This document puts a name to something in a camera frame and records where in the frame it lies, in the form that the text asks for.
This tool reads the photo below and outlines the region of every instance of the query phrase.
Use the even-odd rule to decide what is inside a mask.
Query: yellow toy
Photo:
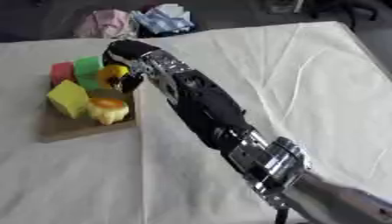
[[[120,79],[126,74],[129,74],[130,70],[126,66],[110,65],[105,66],[98,72],[98,84],[101,88],[112,88],[110,86],[110,79]]]
[[[100,123],[110,125],[122,121],[130,112],[127,103],[112,98],[91,98],[87,104],[89,115]]]

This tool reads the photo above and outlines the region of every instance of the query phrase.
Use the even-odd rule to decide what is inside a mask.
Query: blue cloth
[[[169,17],[161,10],[151,9],[145,14],[140,11],[132,11],[132,16],[140,24],[154,34],[161,32],[182,32],[189,31],[194,27],[194,23],[182,17]]]

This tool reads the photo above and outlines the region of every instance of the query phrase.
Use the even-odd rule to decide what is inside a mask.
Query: table
[[[271,223],[219,153],[150,83],[139,129],[38,143],[52,63],[99,55],[111,40],[0,45],[0,223]],[[294,139],[315,172],[392,199],[392,86],[342,24],[215,30],[146,39],[217,81],[271,141]],[[292,213],[289,223],[300,222]]]

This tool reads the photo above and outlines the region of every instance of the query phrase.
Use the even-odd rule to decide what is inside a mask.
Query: robotic hand
[[[292,208],[315,224],[392,223],[392,205],[367,192],[324,181],[312,173],[304,150],[287,138],[267,144],[230,95],[168,52],[120,40],[109,45],[103,60],[105,65],[121,64],[132,71],[121,79],[108,79],[120,91],[132,91],[147,76],[189,129],[219,151],[278,212]]]

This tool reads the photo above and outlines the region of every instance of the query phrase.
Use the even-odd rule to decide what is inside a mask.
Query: green block
[[[74,75],[76,80],[86,90],[100,88],[96,75],[103,68],[101,57],[88,57],[78,59],[73,63]]]

